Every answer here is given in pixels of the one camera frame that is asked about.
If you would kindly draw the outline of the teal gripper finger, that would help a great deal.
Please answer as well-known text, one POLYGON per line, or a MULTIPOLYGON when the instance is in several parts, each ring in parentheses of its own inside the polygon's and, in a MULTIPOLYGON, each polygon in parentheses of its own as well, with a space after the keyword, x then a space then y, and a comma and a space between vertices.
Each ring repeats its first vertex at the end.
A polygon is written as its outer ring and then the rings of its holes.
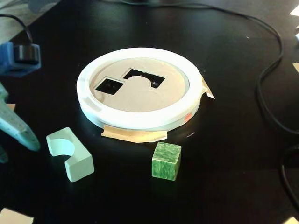
POLYGON ((0 163, 7 163, 7 162, 8 162, 8 154, 6 153, 2 145, 0 145, 0 163))
POLYGON ((40 143, 31 128, 6 104, 8 92, 0 84, 0 129, 31 151, 38 151, 40 143))

